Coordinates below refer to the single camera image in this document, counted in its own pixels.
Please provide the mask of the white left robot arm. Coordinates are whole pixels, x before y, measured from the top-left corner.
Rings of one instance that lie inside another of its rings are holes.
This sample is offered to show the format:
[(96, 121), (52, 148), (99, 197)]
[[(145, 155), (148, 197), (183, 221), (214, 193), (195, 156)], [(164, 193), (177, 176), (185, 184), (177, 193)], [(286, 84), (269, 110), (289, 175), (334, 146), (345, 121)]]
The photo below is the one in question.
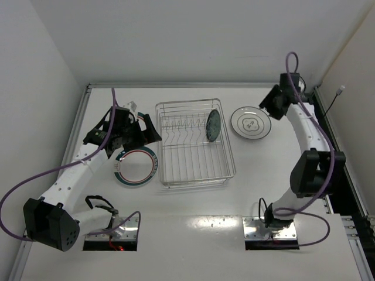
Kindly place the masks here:
[(96, 171), (117, 149), (133, 152), (161, 139), (148, 114), (138, 116), (128, 108), (111, 107), (87, 133), (73, 162), (57, 181), (23, 206), (28, 238), (66, 252), (80, 235), (114, 235), (122, 222), (107, 200), (93, 205), (92, 199), (102, 197), (87, 196), (89, 209), (80, 213), (73, 212), (74, 206)]

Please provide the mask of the green red striped plate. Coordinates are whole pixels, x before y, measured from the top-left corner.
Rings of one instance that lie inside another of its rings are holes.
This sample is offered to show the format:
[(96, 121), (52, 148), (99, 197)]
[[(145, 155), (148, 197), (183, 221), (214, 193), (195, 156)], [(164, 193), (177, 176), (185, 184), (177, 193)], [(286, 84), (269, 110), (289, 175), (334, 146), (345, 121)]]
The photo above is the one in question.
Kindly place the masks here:
[(137, 189), (148, 184), (156, 175), (158, 158), (148, 147), (123, 150), (114, 161), (114, 177), (128, 189)]
[(144, 114), (143, 113), (141, 113), (141, 112), (137, 113), (137, 121), (138, 121), (138, 125), (140, 126), (141, 130), (142, 131), (146, 130), (146, 124), (145, 124), (145, 121), (144, 121)]

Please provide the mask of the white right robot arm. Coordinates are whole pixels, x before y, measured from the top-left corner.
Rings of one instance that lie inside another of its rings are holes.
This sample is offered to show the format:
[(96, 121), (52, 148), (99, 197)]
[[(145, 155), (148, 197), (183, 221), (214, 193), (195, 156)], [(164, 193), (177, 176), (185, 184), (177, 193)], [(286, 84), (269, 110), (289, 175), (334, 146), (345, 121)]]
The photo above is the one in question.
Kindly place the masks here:
[(279, 83), (260, 103), (270, 117), (286, 117), (296, 134), (301, 155), (289, 177), (289, 189), (264, 213), (270, 228), (287, 227), (297, 213), (332, 194), (338, 187), (346, 156), (335, 150), (315, 115), (313, 101), (301, 93), (299, 73), (282, 73)]

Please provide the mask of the white plate teal rim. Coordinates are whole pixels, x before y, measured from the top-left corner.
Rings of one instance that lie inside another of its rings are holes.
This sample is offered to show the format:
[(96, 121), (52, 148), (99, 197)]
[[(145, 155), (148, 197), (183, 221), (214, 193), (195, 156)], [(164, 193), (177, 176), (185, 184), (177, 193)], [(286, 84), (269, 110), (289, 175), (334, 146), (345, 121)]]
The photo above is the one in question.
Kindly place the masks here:
[(256, 107), (236, 109), (231, 115), (230, 125), (238, 136), (249, 140), (265, 138), (272, 128), (269, 116)]

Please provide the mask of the blue floral plate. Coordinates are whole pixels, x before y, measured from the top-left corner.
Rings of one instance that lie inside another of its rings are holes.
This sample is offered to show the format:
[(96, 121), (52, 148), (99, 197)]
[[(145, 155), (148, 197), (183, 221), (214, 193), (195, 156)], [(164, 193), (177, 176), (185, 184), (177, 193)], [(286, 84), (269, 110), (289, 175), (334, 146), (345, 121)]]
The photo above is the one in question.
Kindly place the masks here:
[(217, 109), (213, 109), (206, 121), (206, 137), (209, 142), (214, 142), (220, 135), (221, 116)]

